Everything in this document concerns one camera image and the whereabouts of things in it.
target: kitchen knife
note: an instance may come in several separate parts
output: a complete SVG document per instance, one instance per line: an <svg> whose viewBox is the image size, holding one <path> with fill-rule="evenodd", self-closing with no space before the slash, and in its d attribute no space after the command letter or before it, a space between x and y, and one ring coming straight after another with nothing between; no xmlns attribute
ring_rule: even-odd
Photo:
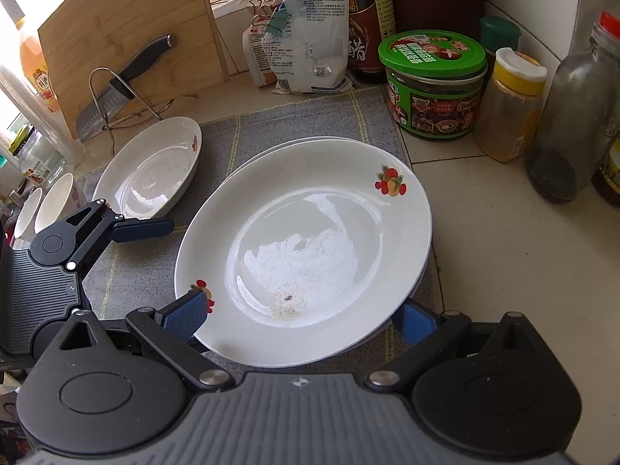
<svg viewBox="0 0 620 465"><path fill-rule="evenodd" d="M142 75L150 68L157 58L164 52L169 51L177 44L176 38L171 34L156 38L151 43L145 45L131 60L118 72L119 76L129 83L130 80ZM129 103L134 95L120 82L113 77L106 88L97 97L97 102L101 109L107 114L108 120L115 116L121 108ZM84 142L103 128L103 118L97 109L95 102L91 102L88 107L82 110L77 116L76 129L79 138Z"/></svg>

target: countertop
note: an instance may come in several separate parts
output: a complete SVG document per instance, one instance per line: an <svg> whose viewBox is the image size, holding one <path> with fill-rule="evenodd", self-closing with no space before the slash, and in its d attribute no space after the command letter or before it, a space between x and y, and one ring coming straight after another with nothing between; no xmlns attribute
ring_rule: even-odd
<svg viewBox="0 0 620 465"><path fill-rule="evenodd" d="M198 94L166 116L203 123L304 99L256 88L248 73ZM117 151L143 128L116 132ZM591 186L568 205L551 205L532 189L523 159L495 162L471 135L432 142L403 133L433 210L439 305L475 321L525 313L582 396L569 454L610 463L620 455L620 211ZM109 162L109 136L90 140L87 152L78 175Z"/></svg>

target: silver bolt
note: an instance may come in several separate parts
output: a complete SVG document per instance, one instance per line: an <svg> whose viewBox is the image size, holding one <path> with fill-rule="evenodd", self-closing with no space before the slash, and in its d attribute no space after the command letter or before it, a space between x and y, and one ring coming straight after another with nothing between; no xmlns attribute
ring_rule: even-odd
<svg viewBox="0 0 620 465"><path fill-rule="evenodd" d="M394 386L400 378L394 371L374 371L368 376L370 382L375 386Z"/></svg>
<svg viewBox="0 0 620 465"><path fill-rule="evenodd" d="M219 386L220 384L226 383L230 377L231 375L228 374L228 372L222 371L221 369L209 369L208 371L202 372L198 379L207 386Z"/></svg>

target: black knife handle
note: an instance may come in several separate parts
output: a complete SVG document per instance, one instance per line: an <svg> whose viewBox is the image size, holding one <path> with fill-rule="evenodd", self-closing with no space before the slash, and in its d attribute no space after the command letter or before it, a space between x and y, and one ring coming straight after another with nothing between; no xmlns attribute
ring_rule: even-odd
<svg viewBox="0 0 620 465"><path fill-rule="evenodd" d="M130 80L139 77L147 71L148 68L153 66L160 55L172 49L176 44L177 40L171 34L156 38L151 43L142 47L139 52L129 60L129 62L119 72L119 76L125 80L125 82L129 83ZM131 91L129 91L116 77L110 81L110 85L128 100L133 99L133 94L131 94Z"/></svg>

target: placemat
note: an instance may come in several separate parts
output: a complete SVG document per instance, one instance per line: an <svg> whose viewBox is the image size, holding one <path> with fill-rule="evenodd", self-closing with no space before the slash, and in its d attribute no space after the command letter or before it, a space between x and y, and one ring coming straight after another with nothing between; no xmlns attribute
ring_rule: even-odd
<svg viewBox="0 0 620 465"><path fill-rule="evenodd" d="M402 161L401 139L384 100L382 87L309 98L269 110L239 114L201 126L202 148L196 175L169 217L171 236L133 243L112 243L84 281L84 290L100 319L121 319L140 306L164 307L174 300L174 265L188 224L218 185L257 153L281 142L308 136L342 136L382 148ZM90 199L104 168L78 178ZM413 296L433 309L430 269ZM349 371L367 374L405 349L392 325L361 346L321 362L287 371ZM211 360L237 379L247 370L212 352Z"/></svg>

